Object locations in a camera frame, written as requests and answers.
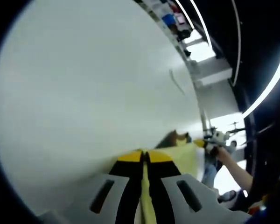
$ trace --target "jeans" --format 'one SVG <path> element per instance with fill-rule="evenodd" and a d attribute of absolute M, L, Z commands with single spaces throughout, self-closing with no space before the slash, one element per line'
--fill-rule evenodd
<path fill-rule="evenodd" d="M 211 163 L 206 163 L 202 183 L 208 186 L 209 188 L 214 188 L 216 174 L 217 169 L 215 165 Z"/>

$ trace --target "person's hand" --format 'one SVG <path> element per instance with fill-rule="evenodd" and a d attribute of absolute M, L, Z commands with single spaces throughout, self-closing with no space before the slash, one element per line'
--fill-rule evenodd
<path fill-rule="evenodd" d="M 226 160 L 228 160 L 229 158 L 231 158 L 231 156 L 226 151 L 226 149 L 223 147 L 218 147 L 217 159 L 224 164 L 226 162 Z"/>

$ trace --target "white wall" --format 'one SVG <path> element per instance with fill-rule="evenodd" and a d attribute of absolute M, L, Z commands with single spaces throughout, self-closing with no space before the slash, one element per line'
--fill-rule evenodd
<path fill-rule="evenodd" d="M 196 93 L 199 104 L 206 111 L 208 119 L 239 112 L 227 80 L 201 87 Z"/>
<path fill-rule="evenodd" d="M 34 213 L 67 205 L 116 156 L 174 129 L 202 135 L 194 87 L 132 0 L 33 1 L 6 38 L 0 162 Z"/>

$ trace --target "white light strip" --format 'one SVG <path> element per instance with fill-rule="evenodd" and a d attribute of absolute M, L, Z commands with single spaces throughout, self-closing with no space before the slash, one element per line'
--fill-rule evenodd
<path fill-rule="evenodd" d="M 200 14 L 200 11 L 198 10 L 197 5 L 195 4 L 195 2 L 194 2 L 193 0 L 190 0 L 190 1 L 191 1 L 192 5 L 193 5 L 193 7 L 194 7 L 194 9 L 195 9 L 195 11 L 196 11 L 196 13 L 197 13 L 199 19 L 200 19 L 200 22 L 201 22 L 201 24 L 202 24 L 202 27 L 203 27 L 204 32 L 205 32 L 205 35 L 206 35 L 207 42 L 209 43 L 209 47 L 210 47 L 211 49 L 213 49 L 213 46 L 211 45 L 211 42 L 210 42 L 210 35 L 209 35 L 209 32 L 207 31 L 207 28 L 206 28 L 206 26 L 205 26 L 204 20 L 203 20 L 201 14 Z"/>
<path fill-rule="evenodd" d="M 235 17 L 237 19 L 237 27 L 238 27 L 238 63 L 237 63 L 237 67 L 235 69 L 235 75 L 234 75 L 234 80 L 233 80 L 233 84 L 232 84 L 232 86 L 235 86 L 235 84 L 237 83 L 237 80 L 238 80 L 238 70 L 239 70 L 239 63 L 240 63 L 240 59 L 241 59 L 242 39 L 241 39 L 241 27 L 240 27 L 240 22 L 239 22 L 237 6 L 236 6 L 234 0 L 231 0 L 231 1 L 232 1 Z"/>
<path fill-rule="evenodd" d="M 181 8 L 182 12 L 185 14 L 190 26 L 192 27 L 192 29 L 195 29 L 194 24 L 192 23 L 192 21 L 190 20 L 190 17 L 188 16 L 186 10 L 182 7 L 181 3 L 179 2 L 179 0 L 175 0 L 176 3 L 178 4 L 179 8 Z"/>
<path fill-rule="evenodd" d="M 272 78 L 272 80 L 269 82 L 265 90 L 261 93 L 261 95 L 257 98 L 257 100 L 243 113 L 243 118 L 247 117 L 252 111 L 255 110 L 256 107 L 258 107 L 261 102 L 267 97 L 267 95 L 272 91 L 274 86 L 277 84 L 278 80 L 280 79 L 280 63 L 278 65 L 278 68 Z"/>

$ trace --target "person's arm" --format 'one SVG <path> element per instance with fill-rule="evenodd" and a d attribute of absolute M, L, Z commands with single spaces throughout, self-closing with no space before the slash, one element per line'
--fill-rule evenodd
<path fill-rule="evenodd" d="M 241 189 L 250 191 L 253 177 L 244 169 L 242 169 L 231 157 L 224 148 L 218 149 L 217 158 L 227 167 L 234 180 L 238 183 Z"/>

